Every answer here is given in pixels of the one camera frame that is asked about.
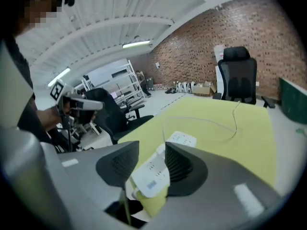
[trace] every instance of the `white floor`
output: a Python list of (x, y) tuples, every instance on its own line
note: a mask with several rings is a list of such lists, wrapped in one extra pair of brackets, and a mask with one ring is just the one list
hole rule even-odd
[[(164, 91), (151, 91), (151, 98), (144, 102), (145, 107), (140, 109), (140, 116), (157, 115), (164, 111), (173, 102), (185, 95), (191, 94), (175, 93), (165, 94)], [(257, 105), (263, 106), (262, 100), (257, 100)], [(281, 111), (280, 106), (275, 109), (267, 108), (276, 139), (277, 149), (277, 176), (275, 189), (280, 195), (289, 193), (305, 166), (307, 155), (307, 138), (303, 134), (296, 133), (296, 129), (304, 128), (303, 125), (292, 122)], [(83, 147), (105, 147), (111, 145), (110, 138), (106, 132), (100, 136), (89, 133), (82, 140)]]

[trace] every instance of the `brick wall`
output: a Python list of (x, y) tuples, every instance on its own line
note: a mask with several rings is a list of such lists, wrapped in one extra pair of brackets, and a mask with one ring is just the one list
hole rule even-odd
[[(233, 0), (182, 25), (151, 53), (130, 58), (154, 82), (216, 82), (213, 48), (245, 46), (257, 60), (257, 94), (279, 98), (279, 77), (307, 89), (304, 49), (275, 0)], [(160, 63), (157, 69), (155, 62)]]

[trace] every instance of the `cardboard box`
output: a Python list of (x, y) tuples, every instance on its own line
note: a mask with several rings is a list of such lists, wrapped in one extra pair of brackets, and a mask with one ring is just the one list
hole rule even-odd
[(216, 86), (214, 84), (212, 84), (210, 87), (194, 86), (194, 88), (193, 88), (193, 94), (199, 95), (199, 96), (212, 96), (214, 93), (216, 93), (216, 91), (217, 91), (217, 89), (216, 89)]

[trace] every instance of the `yellow table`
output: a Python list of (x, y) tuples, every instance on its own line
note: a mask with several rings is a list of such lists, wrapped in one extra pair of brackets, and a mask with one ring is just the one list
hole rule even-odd
[[(235, 130), (232, 111), (237, 103), (205, 98), (183, 97), (164, 112), (152, 118), (138, 129), (119, 140), (140, 141), (139, 162), (142, 165), (163, 140), (174, 131), (180, 131), (197, 139), (196, 148), (233, 159), (255, 173), (272, 187), (276, 170), (276, 145), (271, 121), (266, 108), (240, 103), (235, 110), (237, 133), (212, 122), (197, 119), (173, 119), (170, 117), (192, 117), (209, 119)], [(154, 216), (165, 203), (167, 189), (155, 198), (138, 198), (150, 216)]]

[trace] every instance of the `white ceiling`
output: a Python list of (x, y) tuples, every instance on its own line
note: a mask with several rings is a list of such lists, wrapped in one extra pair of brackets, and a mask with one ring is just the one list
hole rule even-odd
[[(83, 74), (111, 61), (150, 52), (196, 15), (229, 0), (75, 0), (17, 38), (29, 61), (33, 84), (46, 85), (66, 67), (74, 84)], [(122, 49), (131, 42), (150, 46)]]

